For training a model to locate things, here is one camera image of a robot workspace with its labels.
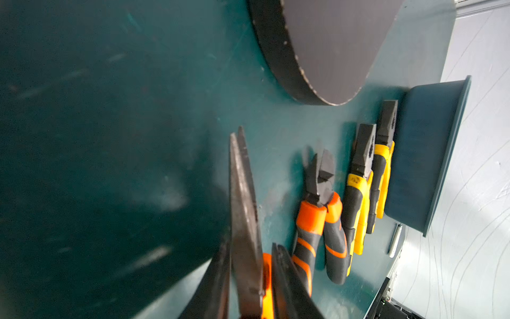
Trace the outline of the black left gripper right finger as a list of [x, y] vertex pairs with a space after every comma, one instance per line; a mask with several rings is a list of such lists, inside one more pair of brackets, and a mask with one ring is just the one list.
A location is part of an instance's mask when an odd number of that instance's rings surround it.
[[324, 318], [306, 292], [284, 246], [272, 244], [271, 263], [275, 318]]

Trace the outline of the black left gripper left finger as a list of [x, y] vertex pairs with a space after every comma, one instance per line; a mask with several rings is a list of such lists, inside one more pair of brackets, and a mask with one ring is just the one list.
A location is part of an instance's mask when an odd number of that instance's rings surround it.
[[224, 239], [179, 318], [228, 318], [231, 240]]

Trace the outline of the orange long nose pliers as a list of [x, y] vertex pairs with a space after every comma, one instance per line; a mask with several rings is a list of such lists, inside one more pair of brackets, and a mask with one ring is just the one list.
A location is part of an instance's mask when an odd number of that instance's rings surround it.
[[271, 256], [262, 252], [244, 128], [230, 135], [231, 261], [241, 318], [273, 318]]

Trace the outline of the orange black pliers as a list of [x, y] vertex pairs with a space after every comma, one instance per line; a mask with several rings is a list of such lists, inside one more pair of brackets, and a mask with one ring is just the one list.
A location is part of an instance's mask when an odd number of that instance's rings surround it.
[[324, 238], [329, 279], [343, 285], [347, 277], [347, 236], [341, 224], [343, 204], [333, 190], [335, 160], [324, 150], [316, 154], [305, 170], [305, 195], [296, 218], [296, 238], [292, 261], [309, 295], [312, 294], [317, 250]]

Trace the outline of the small yellow black pliers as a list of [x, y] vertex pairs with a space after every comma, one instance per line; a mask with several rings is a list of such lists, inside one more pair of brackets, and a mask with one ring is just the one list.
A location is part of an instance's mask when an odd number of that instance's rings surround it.
[[362, 255], [370, 210], [370, 188], [377, 126], [362, 123], [357, 131], [343, 197], [342, 226], [347, 239], [347, 270], [351, 272], [353, 256]]

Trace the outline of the large yellow black pliers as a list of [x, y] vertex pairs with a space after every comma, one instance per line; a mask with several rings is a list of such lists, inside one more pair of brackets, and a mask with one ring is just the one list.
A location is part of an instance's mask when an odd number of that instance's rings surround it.
[[373, 180], [370, 190], [370, 209], [367, 218], [367, 234], [375, 230], [376, 219], [385, 214], [388, 195], [391, 161], [394, 152], [394, 132], [398, 112], [397, 100], [385, 100], [377, 123], [373, 158]]

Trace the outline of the teal plastic storage box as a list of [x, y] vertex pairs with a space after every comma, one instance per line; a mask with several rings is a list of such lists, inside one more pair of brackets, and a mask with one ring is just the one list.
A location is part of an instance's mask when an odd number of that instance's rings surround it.
[[471, 87], [462, 81], [415, 86], [398, 109], [385, 213], [428, 234]]

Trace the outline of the dark oval stand base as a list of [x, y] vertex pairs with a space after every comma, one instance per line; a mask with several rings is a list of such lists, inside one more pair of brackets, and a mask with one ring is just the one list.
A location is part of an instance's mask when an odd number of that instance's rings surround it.
[[249, 1], [269, 69], [296, 101], [339, 106], [365, 85], [401, 0]]

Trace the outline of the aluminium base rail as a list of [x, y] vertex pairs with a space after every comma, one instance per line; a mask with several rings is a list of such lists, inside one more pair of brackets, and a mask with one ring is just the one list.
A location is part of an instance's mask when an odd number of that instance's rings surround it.
[[397, 266], [404, 242], [404, 239], [399, 241], [394, 256], [394, 263], [374, 297], [365, 318], [424, 318], [393, 297], [394, 288], [397, 283]]

